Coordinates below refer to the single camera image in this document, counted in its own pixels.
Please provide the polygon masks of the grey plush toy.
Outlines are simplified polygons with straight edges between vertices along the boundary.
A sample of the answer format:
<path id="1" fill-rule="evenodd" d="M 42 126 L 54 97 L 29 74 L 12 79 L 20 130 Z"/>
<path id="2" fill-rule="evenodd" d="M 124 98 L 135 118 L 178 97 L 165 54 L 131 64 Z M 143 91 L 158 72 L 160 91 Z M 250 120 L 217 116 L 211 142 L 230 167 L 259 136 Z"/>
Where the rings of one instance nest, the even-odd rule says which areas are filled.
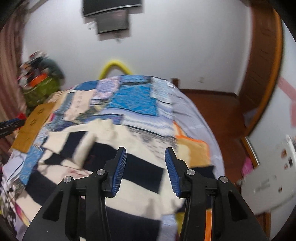
<path id="1" fill-rule="evenodd" d="M 58 79 L 65 78 L 64 73 L 62 72 L 60 67 L 54 60 L 50 58 L 43 58 L 41 62 L 38 64 L 38 67 L 41 70 L 46 70 L 49 75 L 54 76 Z"/>

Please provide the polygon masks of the white appliance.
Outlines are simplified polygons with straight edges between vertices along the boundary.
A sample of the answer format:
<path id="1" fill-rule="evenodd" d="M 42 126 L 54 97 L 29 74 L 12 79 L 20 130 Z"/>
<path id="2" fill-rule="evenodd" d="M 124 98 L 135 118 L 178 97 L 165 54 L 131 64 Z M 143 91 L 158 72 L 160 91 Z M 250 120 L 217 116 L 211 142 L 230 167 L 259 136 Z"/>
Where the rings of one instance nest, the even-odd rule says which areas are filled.
<path id="1" fill-rule="evenodd" d="M 248 137 L 242 143 L 257 166 L 236 182 L 241 195 L 255 215 L 277 208 L 295 196 L 295 136 L 287 135 L 260 162 Z"/>

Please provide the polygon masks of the green patterned bag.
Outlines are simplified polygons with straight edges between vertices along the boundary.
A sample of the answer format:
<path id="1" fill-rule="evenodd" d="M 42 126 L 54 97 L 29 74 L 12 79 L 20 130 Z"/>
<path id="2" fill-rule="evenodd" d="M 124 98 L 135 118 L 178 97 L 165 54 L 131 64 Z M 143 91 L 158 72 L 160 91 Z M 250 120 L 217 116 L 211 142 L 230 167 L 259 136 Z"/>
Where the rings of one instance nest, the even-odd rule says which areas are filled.
<path id="1" fill-rule="evenodd" d="M 23 88 L 22 92 L 29 108 L 42 104 L 51 94 L 60 90 L 60 80 L 56 77 L 47 77 L 39 84 L 30 88 Z"/>

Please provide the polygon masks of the orange box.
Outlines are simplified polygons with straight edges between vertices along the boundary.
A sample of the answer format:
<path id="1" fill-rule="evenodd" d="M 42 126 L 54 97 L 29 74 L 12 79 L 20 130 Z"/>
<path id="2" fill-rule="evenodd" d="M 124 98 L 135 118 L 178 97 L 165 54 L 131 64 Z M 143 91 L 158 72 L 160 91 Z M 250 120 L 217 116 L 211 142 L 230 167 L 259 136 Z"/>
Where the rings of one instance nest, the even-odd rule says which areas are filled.
<path id="1" fill-rule="evenodd" d="M 40 74 L 38 75 L 37 77 L 35 77 L 31 82 L 28 83 L 28 85 L 30 87 L 34 87 L 36 86 L 37 84 L 40 84 L 43 80 L 45 80 L 46 78 L 48 77 L 48 74 L 46 73 L 43 73 L 43 74 Z"/>

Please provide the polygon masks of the brown wooden door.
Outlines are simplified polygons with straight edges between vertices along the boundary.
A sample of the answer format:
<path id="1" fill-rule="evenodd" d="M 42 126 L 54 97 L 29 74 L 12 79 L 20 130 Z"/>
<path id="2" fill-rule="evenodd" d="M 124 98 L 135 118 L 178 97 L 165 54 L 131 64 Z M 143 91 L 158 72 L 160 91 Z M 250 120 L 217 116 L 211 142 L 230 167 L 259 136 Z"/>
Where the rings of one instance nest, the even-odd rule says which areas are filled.
<path id="1" fill-rule="evenodd" d="M 283 29 L 279 14 L 269 1 L 250 1 L 252 40 L 239 102 L 244 114 L 254 111 L 244 136 L 251 134 L 273 94 L 280 72 Z"/>

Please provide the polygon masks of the blue patchwork bedspread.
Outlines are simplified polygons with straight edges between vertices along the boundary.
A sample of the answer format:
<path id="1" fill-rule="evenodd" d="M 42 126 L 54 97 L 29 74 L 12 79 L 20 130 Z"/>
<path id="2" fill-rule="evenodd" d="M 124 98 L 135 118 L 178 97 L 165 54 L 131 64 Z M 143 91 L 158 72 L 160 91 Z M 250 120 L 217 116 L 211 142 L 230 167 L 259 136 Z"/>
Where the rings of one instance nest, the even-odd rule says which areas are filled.
<path id="1" fill-rule="evenodd" d="M 177 154 L 176 122 L 187 137 L 202 140 L 209 147 L 210 166 L 195 168 L 213 178 L 224 174 L 221 150 L 208 124 L 193 102 L 167 80 L 121 75 L 88 81 L 56 92 L 49 102 L 55 102 L 55 106 L 29 151 L 13 149 L 1 172 L 1 217 L 6 231 L 17 240 L 23 239 L 30 225 L 16 204 L 32 171 L 26 158 L 31 149 L 40 148 L 38 137 L 44 138 L 48 132 L 96 119 L 112 120 L 115 125 L 129 128 L 152 152 L 158 153 L 160 145 L 166 143 Z"/>

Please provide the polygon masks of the yellow foam hoop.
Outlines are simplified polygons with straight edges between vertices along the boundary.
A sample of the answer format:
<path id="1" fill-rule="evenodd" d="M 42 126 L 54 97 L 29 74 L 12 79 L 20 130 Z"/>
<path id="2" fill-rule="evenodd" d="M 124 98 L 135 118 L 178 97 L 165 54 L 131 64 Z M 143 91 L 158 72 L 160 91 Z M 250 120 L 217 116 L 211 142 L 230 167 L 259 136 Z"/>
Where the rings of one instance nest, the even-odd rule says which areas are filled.
<path id="1" fill-rule="evenodd" d="M 121 61 L 110 60 L 103 66 L 98 79 L 101 80 L 106 78 L 109 75 L 109 73 L 113 70 L 118 70 L 124 75 L 133 75 L 132 71 Z"/>

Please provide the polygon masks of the white and navy sweater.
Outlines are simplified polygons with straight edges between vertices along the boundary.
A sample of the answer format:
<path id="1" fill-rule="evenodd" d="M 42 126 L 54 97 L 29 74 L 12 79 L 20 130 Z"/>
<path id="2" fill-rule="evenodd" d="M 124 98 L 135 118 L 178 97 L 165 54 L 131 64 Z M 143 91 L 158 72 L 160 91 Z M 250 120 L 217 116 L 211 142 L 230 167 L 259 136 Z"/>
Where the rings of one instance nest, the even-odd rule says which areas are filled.
<path id="1" fill-rule="evenodd" d="M 119 191 L 105 199 L 110 240 L 175 240 L 175 214 L 184 199 L 172 191 L 161 144 L 154 153 L 129 128 L 112 120 L 96 119 L 38 137 L 40 148 L 31 149 L 32 164 L 26 186 L 16 204 L 31 222 L 58 184 L 67 176 L 88 177 L 126 149 L 126 165 Z M 79 199 L 78 234 L 85 239 L 85 197 Z"/>

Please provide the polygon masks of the wooden board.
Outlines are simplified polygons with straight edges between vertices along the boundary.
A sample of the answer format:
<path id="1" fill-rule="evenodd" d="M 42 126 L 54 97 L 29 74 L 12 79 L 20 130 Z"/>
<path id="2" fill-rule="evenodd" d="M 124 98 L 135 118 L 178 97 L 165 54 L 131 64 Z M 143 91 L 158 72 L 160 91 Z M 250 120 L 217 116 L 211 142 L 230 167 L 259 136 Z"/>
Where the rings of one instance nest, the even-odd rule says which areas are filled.
<path id="1" fill-rule="evenodd" d="M 27 153 L 37 134 L 52 113 L 54 106 L 55 102 L 38 105 L 26 119 L 25 125 L 21 127 L 11 148 Z"/>

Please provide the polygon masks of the wall mounted television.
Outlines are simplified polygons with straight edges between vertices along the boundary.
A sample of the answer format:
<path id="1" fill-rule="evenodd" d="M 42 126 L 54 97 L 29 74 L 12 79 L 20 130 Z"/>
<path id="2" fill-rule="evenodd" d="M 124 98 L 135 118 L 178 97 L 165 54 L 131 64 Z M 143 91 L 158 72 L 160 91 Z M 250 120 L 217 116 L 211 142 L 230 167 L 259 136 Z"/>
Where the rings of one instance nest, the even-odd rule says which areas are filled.
<path id="1" fill-rule="evenodd" d="M 142 6 L 141 0 L 83 0 L 82 3 L 83 16 L 95 19 L 99 35 L 128 30 L 128 9 Z"/>

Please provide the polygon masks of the orange yellow blanket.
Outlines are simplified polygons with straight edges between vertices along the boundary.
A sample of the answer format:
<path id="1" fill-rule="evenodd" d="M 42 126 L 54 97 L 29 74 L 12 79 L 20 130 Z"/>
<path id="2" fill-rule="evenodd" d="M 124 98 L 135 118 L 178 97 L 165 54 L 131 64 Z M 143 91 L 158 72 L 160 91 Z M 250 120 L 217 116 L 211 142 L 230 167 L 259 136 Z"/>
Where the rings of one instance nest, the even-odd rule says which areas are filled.
<path id="1" fill-rule="evenodd" d="M 175 138 L 177 141 L 177 158 L 186 162 L 189 168 L 208 167 L 211 164 L 209 147 L 206 142 L 186 136 L 181 127 L 174 122 Z M 178 234 L 181 234 L 185 211 L 177 211 L 175 219 L 178 226 Z M 212 208 L 206 210 L 205 239 L 211 240 L 212 232 Z"/>

